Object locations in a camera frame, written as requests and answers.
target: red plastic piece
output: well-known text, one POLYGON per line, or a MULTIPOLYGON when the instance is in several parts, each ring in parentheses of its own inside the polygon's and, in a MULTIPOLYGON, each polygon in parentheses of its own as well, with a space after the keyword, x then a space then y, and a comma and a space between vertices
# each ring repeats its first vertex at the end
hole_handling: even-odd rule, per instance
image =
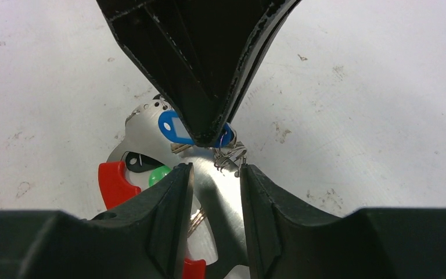
POLYGON ((98 184, 107 210, 141 193, 141 188, 125 179, 125 163, 102 163, 98 167, 98 184))
MULTIPOLYGON (((102 163, 98 166, 98 184, 107 210, 141 193, 141 188, 130 184, 124 175, 124 162, 102 163)), ((182 279, 204 279, 205 273, 205 260, 185 258, 182 279)))

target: white table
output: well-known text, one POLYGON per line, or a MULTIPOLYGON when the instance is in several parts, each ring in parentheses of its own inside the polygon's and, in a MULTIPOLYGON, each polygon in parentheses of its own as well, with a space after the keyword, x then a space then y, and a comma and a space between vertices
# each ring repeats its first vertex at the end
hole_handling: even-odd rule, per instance
MULTIPOLYGON (((308 1, 233 122, 256 164, 327 212, 446 207, 446 1, 308 1)), ((156 90, 96 2, 0 0, 0 209, 105 209, 97 168, 156 90)))

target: green plastic piece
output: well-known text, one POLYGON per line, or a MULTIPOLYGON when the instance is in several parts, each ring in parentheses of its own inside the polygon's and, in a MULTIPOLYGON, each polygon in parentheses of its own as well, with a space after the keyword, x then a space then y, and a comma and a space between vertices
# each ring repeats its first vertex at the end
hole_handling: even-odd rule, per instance
POLYGON ((149 175, 148 186, 151 187, 165 177, 172 169, 167 166, 161 166, 154 169, 149 175))

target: black plastic part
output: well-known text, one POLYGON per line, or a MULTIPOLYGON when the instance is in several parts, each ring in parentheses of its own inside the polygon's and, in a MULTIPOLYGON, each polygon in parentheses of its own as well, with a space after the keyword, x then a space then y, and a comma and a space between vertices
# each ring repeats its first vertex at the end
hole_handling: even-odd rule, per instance
POLYGON ((234 117, 300 0, 97 0, 115 39, 198 146, 234 117))
POLYGON ((192 165, 93 218, 0 212, 0 278, 181 278, 192 165))
POLYGON ((446 209, 360 209, 339 219, 243 166, 251 278, 446 278, 446 209))
POLYGON ((163 166, 163 164, 158 160, 136 152, 128 152, 124 161, 127 169, 134 173, 143 173, 145 171, 154 170, 157 167, 163 166))

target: key tag label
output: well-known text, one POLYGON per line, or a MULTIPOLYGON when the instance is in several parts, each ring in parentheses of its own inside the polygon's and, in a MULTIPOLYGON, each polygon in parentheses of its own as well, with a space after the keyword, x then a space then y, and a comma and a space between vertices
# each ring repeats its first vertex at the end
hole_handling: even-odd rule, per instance
MULTIPOLYGON (((158 127, 161 133, 171 142, 176 144, 189 144, 194 145, 194 142, 187 133, 182 121, 178 117, 177 113, 174 110, 166 110, 161 113, 158 118, 158 127)), ((221 146, 226 146, 232 140, 232 130, 230 129, 230 125, 225 123, 224 126, 225 132, 223 133, 221 140, 221 146)), ((217 141, 215 146, 216 148, 220 147, 220 141, 217 141)))

